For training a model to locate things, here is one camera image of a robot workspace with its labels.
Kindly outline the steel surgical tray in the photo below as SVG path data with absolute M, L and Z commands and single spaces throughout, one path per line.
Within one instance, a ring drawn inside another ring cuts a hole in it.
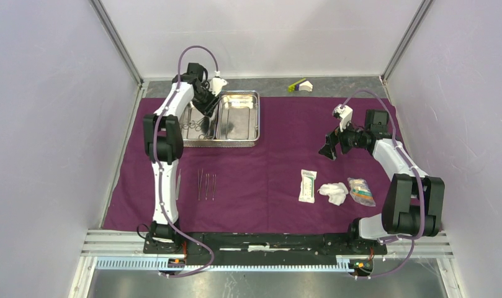
M 187 119 L 201 117 L 204 116 L 190 102 L 180 117 L 180 125 Z M 213 138 L 185 139 L 181 130 L 185 147 L 253 147 L 260 136 L 260 95 L 255 90 L 224 91 L 210 118 Z

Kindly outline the clear bag of supplies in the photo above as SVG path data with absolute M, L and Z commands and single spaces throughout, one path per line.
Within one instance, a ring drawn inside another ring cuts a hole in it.
M 347 181 L 349 194 L 356 203 L 367 207 L 376 206 L 373 194 L 365 179 L 348 178 Z

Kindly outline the white gauze wad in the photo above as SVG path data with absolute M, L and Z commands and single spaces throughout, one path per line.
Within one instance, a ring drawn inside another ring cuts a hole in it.
M 349 194 L 344 183 L 323 184 L 317 190 L 317 193 L 322 196 L 328 196 L 328 202 L 336 206 L 342 205 Z

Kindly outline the white suture packet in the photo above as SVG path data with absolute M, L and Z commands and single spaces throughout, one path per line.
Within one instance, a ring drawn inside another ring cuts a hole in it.
M 313 204 L 315 202 L 315 180 L 317 177 L 316 171 L 301 170 L 300 194 L 298 200 Z

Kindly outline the purple cloth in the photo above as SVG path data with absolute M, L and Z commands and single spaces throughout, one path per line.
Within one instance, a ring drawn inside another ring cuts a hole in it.
M 261 132 L 248 148 L 185 148 L 178 167 L 181 186 L 177 209 L 185 232 L 342 233 L 358 217 L 382 210 L 390 179 L 365 150 L 355 148 L 330 160 L 318 153 L 337 121 L 332 110 L 340 97 L 264 97 Z M 204 169 L 201 200 L 197 173 Z M 316 171 L 315 185 L 365 179 L 375 207 L 348 197 L 336 206 L 316 194 L 309 204 L 298 200 L 301 170 Z M 210 174 L 208 200 L 205 175 Z M 212 200 L 212 175 L 217 175 Z

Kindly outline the steel forceps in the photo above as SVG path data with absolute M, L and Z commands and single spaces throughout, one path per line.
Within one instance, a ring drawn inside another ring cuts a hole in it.
M 209 182 L 210 182 L 210 174 L 207 173 L 205 175 L 205 200 L 207 201 L 208 200 L 208 190 L 209 190 Z
M 197 191 L 197 198 L 198 201 L 201 200 L 201 192 L 202 192 L 202 179 L 204 175 L 204 169 L 199 169 L 197 173 L 197 181 L 198 181 L 198 191 Z

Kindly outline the steel scalpel handle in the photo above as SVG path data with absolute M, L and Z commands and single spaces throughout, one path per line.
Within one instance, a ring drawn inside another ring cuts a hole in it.
M 181 184 L 181 169 L 177 171 L 177 176 L 176 176 L 176 190 L 175 190 L 176 201 L 179 199 L 179 191 L 181 186 L 180 184 Z

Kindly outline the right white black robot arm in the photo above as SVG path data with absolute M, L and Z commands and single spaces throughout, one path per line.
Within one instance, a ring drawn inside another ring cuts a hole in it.
M 395 124 L 387 111 L 369 109 L 361 128 L 352 124 L 353 110 L 340 105 L 333 111 L 339 125 L 326 135 L 319 153 L 336 160 L 353 148 L 365 149 L 390 179 L 381 213 L 357 218 L 349 225 L 346 246 L 362 253 L 371 240 L 390 243 L 399 239 L 435 237 L 441 231 L 445 184 L 428 175 L 410 158 L 396 139 Z

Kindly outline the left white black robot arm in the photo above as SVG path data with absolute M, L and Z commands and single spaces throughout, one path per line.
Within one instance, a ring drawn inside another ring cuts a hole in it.
M 184 152 L 180 118 L 192 104 L 203 116 L 212 117 L 227 81 L 215 70 L 212 78 L 199 63 L 189 63 L 185 73 L 172 80 L 168 97 L 152 113 L 143 117 L 143 145 L 151 161 L 155 181 L 155 209 L 145 238 L 146 250 L 175 253 L 182 247 L 177 232 L 177 166 Z

